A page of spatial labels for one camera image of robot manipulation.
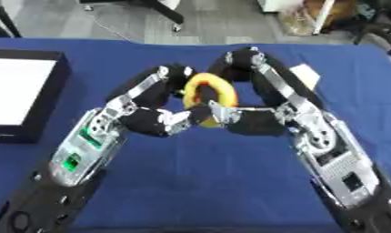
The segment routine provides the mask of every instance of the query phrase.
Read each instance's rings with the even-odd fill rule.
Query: floor
[[[215,45],[236,43],[346,44],[344,32],[332,35],[286,35],[275,15],[264,15],[256,0],[182,0],[182,32],[160,14],[130,0],[96,5],[84,11],[73,0],[2,0],[24,36],[128,39],[147,44]],[[373,37],[365,43],[385,46]]]

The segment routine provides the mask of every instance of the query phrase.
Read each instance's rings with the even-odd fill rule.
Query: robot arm
[[[64,232],[100,186],[126,131],[167,137],[211,115],[208,106],[161,109],[195,71],[158,66],[117,88],[103,108],[88,111],[49,161],[43,161],[0,210],[0,233]]]
[[[243,70],[269,108],[223,107],[210,100],[215,120],[225,127],[246,121],[269,128],[274,118],[288,131],[293,149],[312,176],[317,195],[345,232],[391,232],[391,183],[345,122],[325,111],[316,94],[280,62],[256,48],[235,51],[226,55],[225,62],[220,60],[226,65],[216,73]],[[246,118],[256,112],[265,112],[266,119],[256,118],[258,115]]]

